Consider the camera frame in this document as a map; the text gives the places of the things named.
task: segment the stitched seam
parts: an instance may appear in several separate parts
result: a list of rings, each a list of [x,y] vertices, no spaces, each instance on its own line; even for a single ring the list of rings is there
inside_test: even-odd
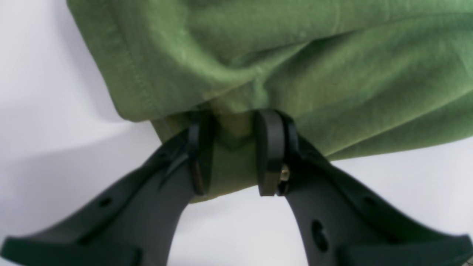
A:
[[[116,16],[110,9],[110,6],[107,0],[101,0],[101,2],[104,9],[108,12],[109,17],[112,20],[112,23],[114,25],[114,28],[120,37],[120,43],[125,47],[125,56],[127,57],[127,65],[130,67],[133,79],[135,80],[135,83],[138,85],[141,100],[146,105],[146,108],[151,109],[155,113],[160,113],[156,105],[156,102],[154,101],[154,98],[149,93],[148,86],[146,82],[144,81],[145,79],[141,77],[140,71],[138,69],[139,67],[136,65],[136,62],[133,60],[133,57],[130,52],[130,46],[126,42],[125,36],[123,32],[121,31],[120,27],[118,27]]]

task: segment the green cloth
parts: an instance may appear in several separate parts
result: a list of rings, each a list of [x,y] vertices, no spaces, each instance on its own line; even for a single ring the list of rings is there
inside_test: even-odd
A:
[[[291,115],[329,160],[473,135],[472,0],[68,5],[123,118],[166,141],[189,110],[221,116],[209,198],[256,184],[248,110]]]

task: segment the white background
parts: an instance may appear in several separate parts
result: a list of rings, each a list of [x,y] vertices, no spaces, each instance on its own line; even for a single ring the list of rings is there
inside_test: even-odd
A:
[[[0,246],[71,214],[159,145],[148,122],[116,114],[64,0],[0,0]],[[470,138],[334,164],[414,219],[473,235],[472,158]],[[307,262],[285,199],[252,187],[190,205],[168,264]]]

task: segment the green fabric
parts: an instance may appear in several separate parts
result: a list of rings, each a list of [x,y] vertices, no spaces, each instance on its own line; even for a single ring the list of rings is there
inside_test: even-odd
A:
[[[162,141],[220,115],[210,197],[256,184],[275,108],[330,160],[473,135],[472,0],[68,0],[113,98]]]

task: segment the clamp jaw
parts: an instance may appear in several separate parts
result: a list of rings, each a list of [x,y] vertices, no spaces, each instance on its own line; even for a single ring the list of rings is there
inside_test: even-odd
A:
[[[179,217],[211,177],[215,119],[195,114],[138,169],[57,225],[7,238],[0,255],[25,266],[165,266]],[[468,236],[426,228],[334,167],[292,119],[259,110],[261,196],[285,196],[310,266],[460,266]]]

